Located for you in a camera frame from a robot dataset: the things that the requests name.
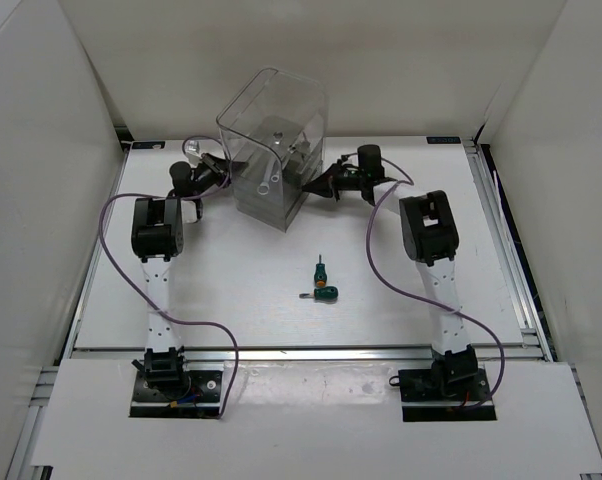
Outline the large silver ratchet wrench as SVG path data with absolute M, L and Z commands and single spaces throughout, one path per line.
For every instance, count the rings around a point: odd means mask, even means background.
M 282 131 L 276 131 L 273 133 L 272 147 L 274 151 L 277 151 L 277 148 L 281 145 L 283 137 L 284 134 Z M 257 188 L 257 193 L 261 196 L 267 195 L 270 190 L 270 184 L 278 181 L 278 176 L 274 174 L 274 167 L 276 163 L 277 159 L 275 156 L 272 156 L 268 160 L 262 181 Z

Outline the clear plastic drawer organizer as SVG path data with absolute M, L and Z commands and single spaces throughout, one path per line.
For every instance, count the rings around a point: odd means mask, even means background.
M 328 97 L 314 80 L 277 68 L 258 71 L 216 118 L 231 161 L 237 209 L 286 231 L 323 172 Z

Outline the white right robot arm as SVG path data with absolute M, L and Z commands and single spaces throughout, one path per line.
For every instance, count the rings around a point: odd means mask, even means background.
M 335 201 L 343 192 L 356 191 L 374 213 L 385 208 L 398 215 L 404 249 L 425 289 L 423 296 L 410 297 L 430 306 L 433 322 L 433 362 L 424 388 L 445 400 L 467 394 L 479 366 L 461 317 L 455 277 L 459 234 L 448 197 L 441 190 L 418 190 L 410 177 L 388 176 L 377 145 L 359 147 L 356 157 L 353 165 L 342 156 L 302 190 Z

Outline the small silver ratchet wrench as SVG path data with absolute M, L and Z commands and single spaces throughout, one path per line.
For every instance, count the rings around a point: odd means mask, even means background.
M 284 173 L 301 173 L 305 169 L 304 164 L 309 157 L 309 153 L 310 141 L 303 134 L 294 144 L 288 147 L 287 153 L 279 163 L 273 163 L 267 179 L 272 183 L 276 183 L 281 180 Z

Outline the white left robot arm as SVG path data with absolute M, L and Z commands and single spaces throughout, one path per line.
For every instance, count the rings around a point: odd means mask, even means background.
M 197 397 L 197 388 L 185 370 L 184 344 L 179 326 L 165 315 L 170 303 L 170 267 L 184 246 L 182 203 L 194 207 L 194 220 L 203 214 L 200 196 L 213 188 L 230 185 L 231 176 L 247 168 L 245 162 L 232 162 L 204 153 L 197 164 L 178 161 L 169 168 L 172 189 L 161 198 L 135 201 L 131 244 L 139 258 L 146 295 L 152 301 L 148 313 L 148 330 L 142 362 L 135 367 L 147 387 L 180 404 Z

